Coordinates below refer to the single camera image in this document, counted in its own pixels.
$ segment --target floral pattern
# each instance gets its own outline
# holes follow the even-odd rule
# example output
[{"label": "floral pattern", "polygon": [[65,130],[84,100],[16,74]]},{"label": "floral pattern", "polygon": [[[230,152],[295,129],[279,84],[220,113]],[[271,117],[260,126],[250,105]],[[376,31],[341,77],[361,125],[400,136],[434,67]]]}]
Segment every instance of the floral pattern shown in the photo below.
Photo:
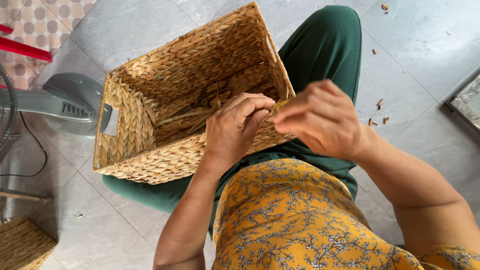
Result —
[{"label": "floral pattern", "polygon": [[480,255],[460,247],[415,257],[388,244],[370,230],[343,183],[295,159],[238,172],[215,220],[212,269],[480,269]]}]

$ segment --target braided seagrass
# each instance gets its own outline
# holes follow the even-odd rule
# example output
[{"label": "braided seagrass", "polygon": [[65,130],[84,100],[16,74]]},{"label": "braided seagrass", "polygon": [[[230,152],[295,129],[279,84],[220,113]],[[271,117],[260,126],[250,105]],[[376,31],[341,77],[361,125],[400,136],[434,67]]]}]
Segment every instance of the braided seagrass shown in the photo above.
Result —
[{"label": "braided seagrass", "polygon": [[[219,87],[225,91],[217,96]],[[208,105],[170,118],[202,89],[211,93]],[[99,120],[94,171],[150,184],[194,173],[205,149],[201,123],[218,108],[217,99],[241,92],[278,102],[295,96],[256,2],[107,73],[99,119],[104,102],[120,110],[117,134],[101,134]],[[247,154],[292,139],[276,132],[271,114]]]},{"label": "braided seagrass", "polygon": [[0,225],[0,270],[37,270],[57,243],[27,218]]}]

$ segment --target woven stool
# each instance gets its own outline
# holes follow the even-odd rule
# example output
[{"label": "woven stool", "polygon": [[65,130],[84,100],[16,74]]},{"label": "woven stool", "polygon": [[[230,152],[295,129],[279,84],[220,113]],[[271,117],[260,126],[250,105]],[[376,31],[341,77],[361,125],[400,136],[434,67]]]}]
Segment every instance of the woven stool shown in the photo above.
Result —
[{"label": "woven stool", "polygon": [[57,243],[27,218],[0,225],[0,270],[37,270]]}]

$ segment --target red plastic chair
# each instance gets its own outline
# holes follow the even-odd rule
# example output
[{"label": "red plastic chair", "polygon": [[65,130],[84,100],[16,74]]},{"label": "red plastic chair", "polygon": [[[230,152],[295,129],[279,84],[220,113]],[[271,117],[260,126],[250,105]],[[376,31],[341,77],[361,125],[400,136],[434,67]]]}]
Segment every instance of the red plastic chair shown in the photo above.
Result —
[{"label": "red plastic chair", "polygon": [[[0,31],[11,34],[13,32],[13,29],[8,26],[0,25]],[[30,56],[40,60],[45,60],[48,62],[53,61],[52,54],[49,51],[25,45],[23,43],[13,41],[4,37],[0,37],[0,49],[22,54],[25,56]]]}]

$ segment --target woman's right hand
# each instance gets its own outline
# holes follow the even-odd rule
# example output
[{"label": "woman's right hand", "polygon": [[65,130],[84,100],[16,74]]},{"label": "woman's right hand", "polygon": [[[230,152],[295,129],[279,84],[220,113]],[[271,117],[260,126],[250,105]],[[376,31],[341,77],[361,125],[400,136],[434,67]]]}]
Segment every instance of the woman's right hand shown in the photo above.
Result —
[{"label": "woman's right hand", "polygon": [[350,97],[331,80],[311,82],[274,118],[280,133],[291,133],[313,152],[354,160],[368,150],[376,133],[361,124]]}]

